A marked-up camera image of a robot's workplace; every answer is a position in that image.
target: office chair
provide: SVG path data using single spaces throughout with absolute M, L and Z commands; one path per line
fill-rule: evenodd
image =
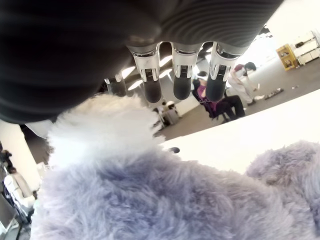
M 216 119 L 218 120 L 219 119 L 219 115 L 222 115 L 223 117 L 223 122 L 222 124 L 225 124 L 225 123 L 228 123 L 230 120 L 226 117 L 225 113 L 222 112 L 220 114 L 217 114 L 216 112 L 214 112 L 211 107 L 210 107 L 210 103 L 209 102 L 203 102 L 201 101 L 200 97 L 198 96 L 198 93 L 197 93 L 197 90 L 194 89 L 192 90 L 192 95 L 195 97 L 195 99 L 202 105 L 204 106 L 204 109 L 209 113 L 209 117 L 213 120 L 213 119 Z

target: white table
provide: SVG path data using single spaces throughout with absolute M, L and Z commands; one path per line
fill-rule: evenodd
M 178 147 L 184 161 L 198 160 L 219 170 L 244 173 L 257 155 L 299 140 L 320 141 L 320 90 L 244 118 L 177 137 L 164 148 Z

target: plush toy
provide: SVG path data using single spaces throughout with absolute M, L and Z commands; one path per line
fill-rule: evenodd
M 163 150 L 157 120 L 109 95 L 61 114 L 31 239 L 319 239 L 318 144 L 267 151 L 241 175 Z

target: ceiling light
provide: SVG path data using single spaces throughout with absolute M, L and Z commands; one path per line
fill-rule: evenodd
M 210 64 L 211 54 L 206 55 L 205 59 L 208 61 L 208 64 Z
M 170 56 L 166 56 L 164 59 L 162 59 L 160 61 L 160 67 L 162 67 L 163 65 L 165 65 L 167 62 L 169 62 L 172 59 L 172 55 Z
M 134 84 L 132 84 L 132 85 L 128 88 L 128 91 L 137 88 L 137 87 L 138 87 L 140 84 L 142 84 L 143 82 L 144 82 L 144 81 L 142 81 L 142 80 L 136 81 Z
M 126 77 L 128 77 L 129 74 L 130 74 L 135 68 L 136 68 L 135 66 L 131 66 L 131 67 L 128 67 L 128 68 L 124 69 L 124 70 L 122 71 L 122 77 L 123 77 L 123 79 L 125 79 Z
M 165 70 L 163 73 L 161 73 L 161 74 L 160 74 L 159 78 L 161 78 L 161 79 L 162 79 L 164 76 L 166 76 L 167 74 L 169 74 L 171 71 L 172 71 L 172 69 L 171 69 L 171 68 L 170 68 L 170 69 Z

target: purple shirt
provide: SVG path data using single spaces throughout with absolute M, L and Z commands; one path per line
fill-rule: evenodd
M 199 98 L 201 99 L 201 101 L 203 101 L 203 102 L 209 102 L 211 109 L 215 112 L 215 111 L 216 111 L 216 108 L 217 108 L 217 104 L 218 104 L 220 101 L 213 102 L 213 101 L 209 101 L 206 97 L 202 97 L 201 94 L 202 94 L 205 90 L 206 90 L 206 87 L 200 85 L 196 91 L 197 91 L 198 96 L 199 96 Z

